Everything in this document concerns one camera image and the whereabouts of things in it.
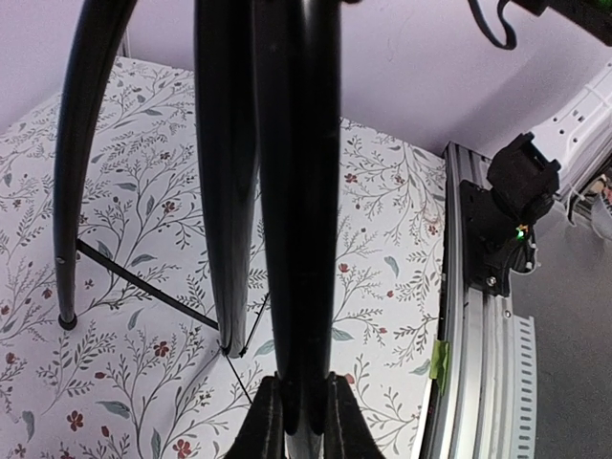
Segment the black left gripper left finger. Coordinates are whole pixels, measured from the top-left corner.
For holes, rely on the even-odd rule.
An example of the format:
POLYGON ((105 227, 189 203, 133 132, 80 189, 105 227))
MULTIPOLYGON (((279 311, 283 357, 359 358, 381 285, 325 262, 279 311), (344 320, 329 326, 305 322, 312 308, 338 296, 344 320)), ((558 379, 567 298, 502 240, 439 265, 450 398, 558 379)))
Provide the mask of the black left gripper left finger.
POLYGON ((228 459, 285 457, 283 408, 279 380, 264 377, 247 416, 228 451, 228 459))

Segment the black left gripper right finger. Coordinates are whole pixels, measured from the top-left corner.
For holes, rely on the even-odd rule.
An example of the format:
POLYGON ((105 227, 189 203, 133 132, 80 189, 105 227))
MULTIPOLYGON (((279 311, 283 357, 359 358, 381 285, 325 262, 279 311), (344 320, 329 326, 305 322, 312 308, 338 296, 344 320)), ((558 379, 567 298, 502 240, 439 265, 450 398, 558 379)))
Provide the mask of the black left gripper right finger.
POLYGON ((324 457, 332 459, 382 458, 383 454, 372 437, 346 378, 331 373, 326 386, 324 457))

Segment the black music stand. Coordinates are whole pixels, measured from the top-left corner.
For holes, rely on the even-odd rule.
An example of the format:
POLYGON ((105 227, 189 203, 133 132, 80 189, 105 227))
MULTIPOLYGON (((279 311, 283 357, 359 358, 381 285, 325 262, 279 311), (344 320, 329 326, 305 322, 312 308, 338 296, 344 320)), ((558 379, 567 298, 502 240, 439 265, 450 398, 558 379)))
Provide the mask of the black music stand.
POLYGON ((218 326, 244 342, 253 203, 264 224, 284 445, 324 450, 339 197, 340 4, 199 1, 200 187, 218 326))

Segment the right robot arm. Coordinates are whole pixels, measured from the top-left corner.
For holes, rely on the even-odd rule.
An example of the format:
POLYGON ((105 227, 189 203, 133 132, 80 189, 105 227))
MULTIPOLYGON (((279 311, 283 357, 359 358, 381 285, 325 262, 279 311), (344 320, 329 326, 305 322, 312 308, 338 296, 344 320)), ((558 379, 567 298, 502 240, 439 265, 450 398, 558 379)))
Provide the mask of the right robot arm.
POLYGON ((512 271, 535 264, 535 224, 562 202, 568 213, 611 165, 611 67, 550 119, 492 158, 486 183, 458 185, 466 284, 509 296, 512 271))

